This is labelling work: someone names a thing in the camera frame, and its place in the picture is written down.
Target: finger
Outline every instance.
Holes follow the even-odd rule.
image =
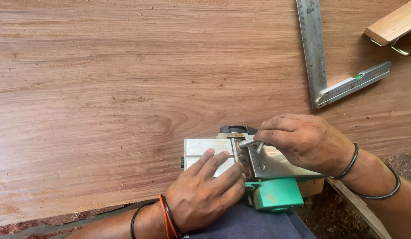
[[[212,179],[217,168],[229,158],[229,152],[223,151],[211,157],[205,162],[198,175],[205,179]]]
[[[245,192],[245,174],[242,173],[238,180],[220,196],[220,203],[225,208],[229,208],[237,203]]]
[[[282,130],[262,130],[257,132],[253,138],[257,142],[265,142],[288,150],[292,150],[298,142],[296,132]]]
[[[224,171],[219,177],[212,181],[212,185],[215,188],[217,194],[220,196],[228,188],[230,188],[238,180],[242,172],[244,171],[244,166],[238,162]]]
[[[189,168],[187,168],[187,170],[185,170],[185,173],[197,175],[198,172],[204,166],[204,164],[213,156],[214,156],[214,149],[209,148],[207,151],[203,153],[203,155],[199,158],[198,161],[196,161],[194,164],[192,164],[192,166],[190,166]]]
[[[288,132],[294,132],[298,130],[302,125],[302,121],[296,119],[287,119],[287,118],[278,118],[274,117],[266,121],[261,127],[260,130],[283,130]]]

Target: black rubber band bracelet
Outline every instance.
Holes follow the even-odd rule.
[[[373,200],[383,200],[383,199],[387,199],[391,196],[393,196],[395,193],[397,193],[397,191],[399,191],[400,188],[400,177],[399,175],[397,175],[396,171],[394,171],[394,169],[392,167],[390,167],[388,164],[385,164],[394,174],[394,177],[396,177],[396,186],[394,187],[393,191],[391,191],[390,193],[383,195],[383,196],[378,196],[378,197],[372,197],[372,196],[366,196],[363,194],[360,194],[354,190],[352,190],[350,187],[347,187],[350,191],[352,191],[352,193],[358,195],[359,197],[362,198],[366,198],[366,199],[373,199]]]
[[[352,168],[353,164],[356,161],[356,158],[358,157],[358,152],[359,152],[359,146],[357,143],[354,143],[355,145],[355,153],[353,154],[353,158],[350,161],[349,165],[347,166],[347,168],[344,170],[344,172],[342,172],[339,176],[336,177],[332,177],[334,180],[339,180],[340,178],[346,176],[346,174],[350,171],[350,169]]]
[[[144,206],[148,206],[154,204],[154,202],[147,202],[144,205],[140,206],[136,212],[133,214],[133,217],[131,218],[131,222],[130,222],[130,235],[131,235],[131,239],[136,239],[134,238],[134,232],[133,232],[133,223],[134,223],[134,218],[136,217],[137,213],[140,211],[140,209],[142,209]]]
[[[162,196],[162,202],[164,203],[164,207],[166,208],[167,215],[168,215],[168,219],[171,221],[171,223],[172,223],[173,226],[174,226],[174,230],[176,231],[176,233],[177,233],[177,235],[178,235],[179,237],[182,237],[182,234],[181,234],[179,228],[177,227],[176,222],[175,222],[174,219],[173,219],[173,216],[171,215],[170,209],[168,208],[168,205],[167,205],[167,201],[166,201],[166,197],[165,197],[165,196]]]

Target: forearm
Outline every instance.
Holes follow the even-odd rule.
[[[394,174],[376,156],[360,150],[351,171],[341,182],[369,196],[390,193],[395,185]],[[384,200],[363,199],[377,215],[394,239],[411,238],[411,183],[401,179],[399,191]]]
[[[76,231],[68,239],[131,239],[130,222],[136,210],[113,216]],[[160,202],[142,208],[134,221],[136,239],[165,239],[166,225]]]

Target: wood chip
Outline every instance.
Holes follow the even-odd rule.
[[[141,17],[141,18],[143,18],[143,19],[146,19],[146,17],[144,17],[142,14],[140,14],[140,13],[138,13],[138,12],[134,12],[134,13],[136,13],[139,17]]]

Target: wood grain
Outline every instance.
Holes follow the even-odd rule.
[[[364,34],[383,46],[411,31],[411,1],[369,26]]]
[[[311,111],[295,1],[0,0],[0,225],[156,198],[184,138],[287,112],[411,152],[411,58],[362,35],[396,8],[321,1],[328,79],[392,74]]]

